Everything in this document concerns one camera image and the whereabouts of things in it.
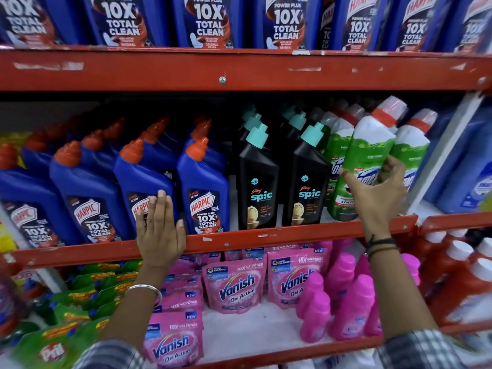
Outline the row of black teal-capped bottles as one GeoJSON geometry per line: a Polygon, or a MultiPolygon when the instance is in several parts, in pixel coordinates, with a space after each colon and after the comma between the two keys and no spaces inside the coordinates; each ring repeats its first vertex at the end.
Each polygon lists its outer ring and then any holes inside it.
{"type": "Polygon", "coordinates": [[[238,228],[274,228],[278,206],[283,205],[282,226],[321,222],[330,168],[317,147],[325,135],[321,122],[306,124],[305,112],[292,106],[282,115],[288,120],[277,141],[277,152],[267,148],[267,124],[254,105],[242,113],[242,134],[237,146],[236,187],[238,228]]]}

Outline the person's left hand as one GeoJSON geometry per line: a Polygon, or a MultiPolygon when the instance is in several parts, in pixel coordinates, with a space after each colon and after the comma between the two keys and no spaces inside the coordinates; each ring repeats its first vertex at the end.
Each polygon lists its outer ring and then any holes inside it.
{"type": "Polygon", "coordinates": [[[163,190],[157,192],[158,220],[147,224],[141,210],[136,214],[137,246],[144,263],[171,268],[184,253],[186,246],[176,246],[173,203],[163,190]]]}

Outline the short red shelf beam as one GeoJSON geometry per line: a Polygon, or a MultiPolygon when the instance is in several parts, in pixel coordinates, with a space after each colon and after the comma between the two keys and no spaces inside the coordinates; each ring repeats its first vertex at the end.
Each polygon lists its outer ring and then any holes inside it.
{"type": "Polygon", "coordinates": [[[480,229],[492,226],[492,211],[458,214],[435,214],[426,217],[419,225],[417,233],[426,235],[457,229],[480,229]]]}

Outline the person's plaid sleeve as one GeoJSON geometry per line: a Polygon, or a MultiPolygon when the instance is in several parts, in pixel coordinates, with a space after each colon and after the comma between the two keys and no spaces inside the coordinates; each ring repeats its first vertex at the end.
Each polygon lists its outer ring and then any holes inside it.
{"type": "Polygon", "coordinates": [[[71,369],[145,369],[138,349],[120,340],[98,341],[87,348],[71,369]]]}
{"type": "Polygon", "coordinates": [[[439,330],[416,330],[376,349],[384,369],[466,369],[451,340],[439,330]]]}

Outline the blue orange-capped cleaner bottle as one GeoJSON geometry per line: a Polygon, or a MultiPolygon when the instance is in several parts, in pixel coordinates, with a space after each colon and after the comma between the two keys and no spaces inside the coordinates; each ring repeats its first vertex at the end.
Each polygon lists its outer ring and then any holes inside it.
{"type": "Polygon", "coordinates": [[[157,196],[159,190],[163,190],[172,199],[174,221],[176,222],[180,218],[175,199],[174,183],[164,174],[145,167],[142,164],[143,157],[144,141],[138,138],[120,150],[113,168],[134,232],[136,232],[137,211],[141,210],[146,218],[150,196],[157,196]]]}

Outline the person's right forearm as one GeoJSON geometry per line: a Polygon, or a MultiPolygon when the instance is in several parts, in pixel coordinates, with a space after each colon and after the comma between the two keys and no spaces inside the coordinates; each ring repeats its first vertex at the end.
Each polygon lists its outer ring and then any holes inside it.
{"type": "Polygon", "coordinates": [[[373,255],[370,269],[385,341],[411,331],[438,330],[399,251],[373,255]]]}

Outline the person's right plaid sleeve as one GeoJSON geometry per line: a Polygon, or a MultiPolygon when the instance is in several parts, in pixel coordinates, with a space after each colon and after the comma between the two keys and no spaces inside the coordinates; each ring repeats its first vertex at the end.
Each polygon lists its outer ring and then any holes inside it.
{"type": "Polygon", "coordinates": [[[416,330],[376,349],[384,369],[466,369],[451,340],[439,330],[416,330]]]}

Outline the green white cleaner bottle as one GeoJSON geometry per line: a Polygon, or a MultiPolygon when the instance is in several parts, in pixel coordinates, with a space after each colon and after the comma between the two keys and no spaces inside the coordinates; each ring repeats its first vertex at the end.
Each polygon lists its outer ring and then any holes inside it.
{"type": "Polygon", "coordinates": [[[341,116],[331,128],[324,157],[331,165],[331,175],[328,180],[325,206],[329,207],[335,192],[335,186],[339,179],[339,169],[342,166],[348,146],[352,140],[354,128],[364,116],[365,109],[359,104],[350,105],[342,111],[341,116]]]}
{"type": "MultiPolygon", "coordinates": [[[[341,167],[361,183],[373,186],[395,143],[395,135],[390,128],[406,109],[407,104],[403,100],[389,96],[368,116],[363,117],[354,128],[341,167]]],[[[357,213],[352,192],[341,173],[338,175],[328,213],[334,220],[347,222],[354,220],[357,213]]]]}
{"type": "Polygon", "coordinates": [[[320,123],[323,124],[323,136],[317,145],[317,150],[323,155],[327,146],[331,130],[335,124],[335,121],[342,115],[342,113],[348,108],[349,102],[345,99],[339,99],[329,107],[328,111],[322,116],[320,123]]]}
{"type": "Polygon", "coordinates": [[[390,155],[405,165],[404,185],[407,190],[413,184],[430,140],[426,137],[438,117],[431,109],[421,109],[395,133],[395,143],[390,155]]]}

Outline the stack of pink detergent pouches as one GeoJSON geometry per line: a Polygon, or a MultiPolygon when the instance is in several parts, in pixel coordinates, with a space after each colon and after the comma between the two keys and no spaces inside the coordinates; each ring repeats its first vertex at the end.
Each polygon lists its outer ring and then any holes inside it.
{"type": "Polygon", "coordinates": [[[161,369],[193,365],[203,357],[204,293],[213,311],[243,314],[260,304],[267,284],[269,302],[281,310],[306,311],[308,294],[323,291],[328,262],[326,248],[285,248],[210,263],[197,278],[163,283],[144,339],[145,356],[161,369]]]}

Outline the person's left forearm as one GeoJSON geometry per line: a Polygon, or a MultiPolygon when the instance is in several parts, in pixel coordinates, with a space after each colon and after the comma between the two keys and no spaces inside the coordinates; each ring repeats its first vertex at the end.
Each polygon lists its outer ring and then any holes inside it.
{"type": "MultiPolygon", "coordinates": [[[[134,284],[149,284],[160,289],[169,271],[167,266],[140,268],[134,284]]],[[[120,340],[140,350],[146,329],[157,301],[156,294],[148,289],[136,289],[124,295],[109,322],[99,335],[99,341],[120,340]]]]}

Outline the silver bangle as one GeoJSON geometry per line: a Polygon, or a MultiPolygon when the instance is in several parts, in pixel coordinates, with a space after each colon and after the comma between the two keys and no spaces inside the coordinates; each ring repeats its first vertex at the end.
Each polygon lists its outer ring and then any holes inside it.
{"type": "Polygon", "coordinates": [[[125,295],[128,294],[130,291],[136,290],[136,289],[148,289],[148,290],[153,291],[157,296],[157,301],[154,303],[154,306],[159,305],[163,300],[163,295],[162,295],[161,290],[158,289],[157,287],[149,285],[149,284],[134,284],[127,289],[127,291],[125,292],[125,295]]]}

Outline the black thread wristbands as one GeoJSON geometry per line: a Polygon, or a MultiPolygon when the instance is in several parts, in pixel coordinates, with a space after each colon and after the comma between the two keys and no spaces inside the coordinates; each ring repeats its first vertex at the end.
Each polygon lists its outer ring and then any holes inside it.
{"type": "Polygon", "coordinates": [[[371,239],[366,243],[366,257],[369,262],[371,262],[371,258],[373,255],[378,252],[387,251],[387,250],[397,250],[399,251],[399,247],[397,246],[397,242],[393,237],[387,237],[382,239],[376,239],[373,235],[371,239]]]}

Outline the group of pink bottles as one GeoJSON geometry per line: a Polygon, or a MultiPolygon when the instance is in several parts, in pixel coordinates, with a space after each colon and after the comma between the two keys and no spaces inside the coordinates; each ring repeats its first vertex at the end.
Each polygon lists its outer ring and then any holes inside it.
{"type": "Polygon", "coordinates": [[[366,256],[357,261],[342,251],[326,276],[309,275],[296,308],[302,341],[314,343],[325,334],[336,341],[383,334],[373,279],[360,264],[368,266],[366,256]]]}

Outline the person's left plaid sleeve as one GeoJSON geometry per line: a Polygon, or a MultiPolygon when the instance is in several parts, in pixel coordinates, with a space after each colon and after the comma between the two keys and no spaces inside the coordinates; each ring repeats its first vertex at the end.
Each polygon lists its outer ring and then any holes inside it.
{"type": "Polygon", "coordinates": [[[71,369],[145,369],[138,349],[120,340],[98,341],[87,348],[71,369]]]}

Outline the row of large dark-blue bottles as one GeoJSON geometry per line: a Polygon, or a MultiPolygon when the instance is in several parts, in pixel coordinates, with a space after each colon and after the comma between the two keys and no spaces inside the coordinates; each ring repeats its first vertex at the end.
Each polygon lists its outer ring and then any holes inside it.
{"type": "Polygon", "coordinates": [[[0,0],[0,43],[492,53],[492,0],[0,0]]]}

